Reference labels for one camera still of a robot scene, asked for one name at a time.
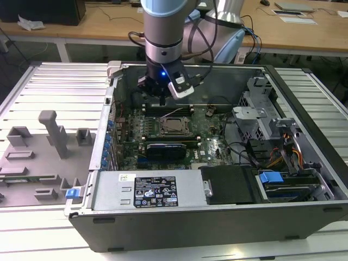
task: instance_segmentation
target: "table leg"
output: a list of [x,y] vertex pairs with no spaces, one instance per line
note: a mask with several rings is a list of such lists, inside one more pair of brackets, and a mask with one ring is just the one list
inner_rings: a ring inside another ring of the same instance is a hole
[[5,40],[0,40],[0,52],[7,53],[8,51],[9,50],[7,49],[6,41]]
[[57,42],[56,45],[60,55],[60,60],[64,63],[71,63],[71,58],[66,43]]
[[239,48],[234,58],[234,64],[244,64],[247,50],[245,48]]

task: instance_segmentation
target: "warning label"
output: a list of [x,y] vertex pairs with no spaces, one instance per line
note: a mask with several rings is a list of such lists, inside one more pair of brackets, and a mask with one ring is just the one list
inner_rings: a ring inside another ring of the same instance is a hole
[[136,208],[177,207],[178,192],[175,177],[135,178]]

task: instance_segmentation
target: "white paper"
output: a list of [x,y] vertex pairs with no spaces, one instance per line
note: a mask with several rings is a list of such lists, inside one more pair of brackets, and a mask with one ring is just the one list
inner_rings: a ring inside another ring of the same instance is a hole
[[37,29],[43,29],[45,28],[43,22],[41,21],[30,21],[22,18],[21,16],[18,15],[19,22],[17,24],[24,28],[25,30],[31,31],[31,30],[37,30]]
[[343,18],[347,18],[348,17],[348,12],[343,12],[343,11],[337,11],[337,14]]
[[285,23],[303,23],[303,24],[317,24],[312,19],[302,19],[302,18],[294,18],[294,17],[279,17]]

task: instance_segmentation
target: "aluminum profile table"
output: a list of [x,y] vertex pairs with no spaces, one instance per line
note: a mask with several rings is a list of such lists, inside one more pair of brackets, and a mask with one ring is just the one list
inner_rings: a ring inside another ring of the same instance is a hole
[[[62,63],[30,67],[0,106],[0,154],[8,145],[6,135],[13,125],[28,126],[32,133],[45,133],[45,128],[37,121],[39,112],[45,109],[57,111],[57,122],[66,126],[67,132],[76,131],[76,122],[96,132],[103,96],[109,85],[106,67],[106,64]],[[348,126],[346,109],[311,73],[300,69],[277,71],[336,150],[343,152],[340,149],[348,146],[344,133]],[[285,105],[281,107],[288,114]],[[341,128],[332,127],[335,122],[340,122]],[[63,208],[63,205],[0,208],[0,260],[348,259],[346,221],[332,223],[305,240],[94,253],[64,216]]]
[[[313,75],[302,69],[277,69],[293,94],[316,125],[348,164],[348,110]],[[278,103],[286,116],[291,113],[284,103]]]

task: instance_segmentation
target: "wooden desk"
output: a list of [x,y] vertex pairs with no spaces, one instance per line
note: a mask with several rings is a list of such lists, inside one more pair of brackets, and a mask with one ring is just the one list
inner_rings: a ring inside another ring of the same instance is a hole
[[[285,23],[279,15],[274,15],[272,9],[279,9],[270,0],[270,6],[265,7],[256,0],[245,0],[241,16],[250,15],[253,18],[254,30],[262,38],[262,52],[285,53],[323,56],[348,56],[348,18],[328,14],[325,10],[312,13],[317,25]],[[321,1],[286,0],[292,3],[304,3],[313,9],[325,8],[329,10],[347,11],[348,4]],[[248,17],[243,18],[245,25],[251,27]],[[243,40],[243,47],[239,50],[245,54],[252,46],[251,36]]]
[[[287,0],[287,2],[306,3],[317,8],[347,11],[348,4],[331,3],[307,0]],[[301,55],[322,55],[348,57],[348,18],[333,16],[324,10],[313,13],[313,20],[317,25],[285,23],[279,16],[273,14],[271,9],[278,9],[274,0],[265,7],[258,0],[245,0],[241,16],[250,15],[253,18],[254,29],[262,38],[263,53],[284,53]],[[142,14],[137,8],[125,7],[89,7],[79,26],[61,26],[46,24],[42,30],[26,31],[16,23],[2,23],[0,27],[16,41],[53,42],[57,45],[61,60],[69,62],[69,52],[66,44],[92,44],[92,45],[118,45],[134,46],[128,40],[128,32],[141,32],[144,30]],[[114,18],[111,21],[103,11]],[[250,20],[244,18],[246,26],[251,26]],[[251,36],[246,36],[239,55],[249,52],[253,41]]]

